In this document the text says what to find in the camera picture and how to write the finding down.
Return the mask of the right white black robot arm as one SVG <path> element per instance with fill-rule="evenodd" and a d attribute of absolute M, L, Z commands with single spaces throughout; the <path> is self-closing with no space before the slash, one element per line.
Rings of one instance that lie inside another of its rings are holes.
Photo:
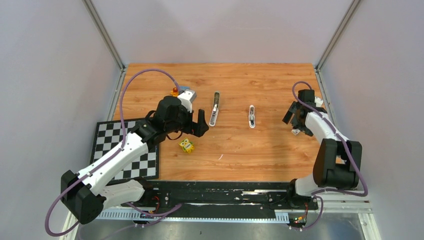
<path fill-rule="evenodd" d="M 360 182 L 362 160 L 361 143 L 349 140 L 336 129 L 327 111 L 317 106 L 313 89 L 299 90 L 295 97 L 282 121 L 291 124 L 295 132 L 315 137 L 320 147 L 312 173 L 289 183 L 285 201 L 292 209 L 298 209 L 318 192 L 355 189 Z"/>

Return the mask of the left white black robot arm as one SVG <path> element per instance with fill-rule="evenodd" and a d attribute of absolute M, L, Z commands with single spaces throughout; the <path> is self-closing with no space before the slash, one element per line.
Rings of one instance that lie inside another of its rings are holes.
<path fill-rule="evenodd" d="M 186 90 L 165 96 L 155 111 L 150 111 L 133 128 L 123 131 L 122 141 L 91 165 L 77 173 L 68 170 L 61 176 L 61 202 L 82 225 L 92 222 L 105 209 L 126 202 L 149 206 L 153 193 L 138 180 L 109 185 L 109 182 L 135 158 L 147 154 L 168 139 L 170 133 L 202 137 L 209 126 L 205 112 L 199 109 L 193 121 L 193 102 L 197 95 Z"/>

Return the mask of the white staple box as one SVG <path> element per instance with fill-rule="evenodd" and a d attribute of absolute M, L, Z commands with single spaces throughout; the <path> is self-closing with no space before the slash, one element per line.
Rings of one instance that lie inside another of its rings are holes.
<path fill-rule="evenodd" d="M 297 136 L 301 131 L 299 129 L 292 129 L 291 132 Z"/>

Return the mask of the small white stapler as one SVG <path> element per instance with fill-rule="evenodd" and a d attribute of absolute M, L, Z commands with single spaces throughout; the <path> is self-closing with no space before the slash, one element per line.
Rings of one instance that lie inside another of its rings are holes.
<path fill-rule="evenodd" d="M 249 121 L 249 127 L 250 128 L 255 128 L 256 127 L 256 120 L 255 120 L 255 106 L 254 105 L 250 105 L 249 106 L 249 116 L 248 116 L 248 121 Z"/>

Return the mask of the grey white stapler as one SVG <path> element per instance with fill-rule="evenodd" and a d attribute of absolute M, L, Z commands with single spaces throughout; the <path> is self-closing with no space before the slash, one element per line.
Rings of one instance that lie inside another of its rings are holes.
<path fill-rule="evenodd" d="M 213 99 L 213 107 L 212 112 L 209 120 L 209 126 L 214 127 L 216 125 L 218 113 L 219 113 L 219 103 L 220 103 L 220 92 L 216 91 L 214 93 L 214 99 Z"/>

